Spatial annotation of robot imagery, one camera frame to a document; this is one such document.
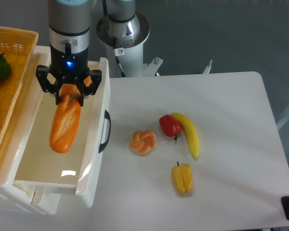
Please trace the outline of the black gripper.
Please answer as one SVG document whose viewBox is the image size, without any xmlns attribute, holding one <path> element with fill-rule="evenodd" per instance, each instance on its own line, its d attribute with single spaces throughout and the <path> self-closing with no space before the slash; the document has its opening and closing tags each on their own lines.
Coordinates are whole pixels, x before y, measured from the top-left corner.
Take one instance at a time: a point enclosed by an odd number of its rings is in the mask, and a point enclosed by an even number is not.
<svg viewBox="0 0 289 231">
<path fill-rule="evenodd" d="M 50 66 L 38 65 L 36 77 L 44 92 L 55 96 L 55 104 L 60 102 L 60 89 L 64 84 L 75 85 L 79 91 L 79 104 L 83 106 L 84 97 L 95 95 L 102 80 L 101 70 L 88 67 L 88 49 L 79 53 L 59 51 L 50 46 Z"/>
</svg>

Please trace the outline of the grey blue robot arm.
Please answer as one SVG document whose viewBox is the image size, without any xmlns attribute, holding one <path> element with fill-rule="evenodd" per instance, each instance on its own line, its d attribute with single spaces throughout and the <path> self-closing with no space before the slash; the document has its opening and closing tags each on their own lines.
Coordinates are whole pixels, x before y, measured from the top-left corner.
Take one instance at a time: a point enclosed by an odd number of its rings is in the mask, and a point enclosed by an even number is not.
<svg viewBox="0 0 289 231">
<path fill-rule="evenodd" d="M 111 77 L 143 75 L 143 42 L 149 28 L 136 11 L 133 0 L 103 1 L 104 15 L 96 33 L 105 45 Z M 51 64 L 38 65 L 36 77 L 44 92 L 56 104 L 76 91 L 76 101 L 94 95 L 102 81 L 102 71 L 88 66 L 91 2 L 89 0 L 48 1 Z"/>
</svg>

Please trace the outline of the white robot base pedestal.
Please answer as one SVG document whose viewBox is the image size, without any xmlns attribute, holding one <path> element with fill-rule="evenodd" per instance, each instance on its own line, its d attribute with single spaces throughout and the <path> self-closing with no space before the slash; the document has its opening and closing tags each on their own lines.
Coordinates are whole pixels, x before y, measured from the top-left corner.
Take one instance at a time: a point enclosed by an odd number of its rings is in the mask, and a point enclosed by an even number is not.
<svg viewBox="0 0 289 231">
<path fill-rule="evenodd" d="M 99 40 L 104 44 L 111 78 L 157 76 L 163 59 L 155 57 L 144 63 L 144 43 L 149 37 L 147 19 L 140 13 L 123 23 L 103 16 L 96 28 Z"/>
</svg>

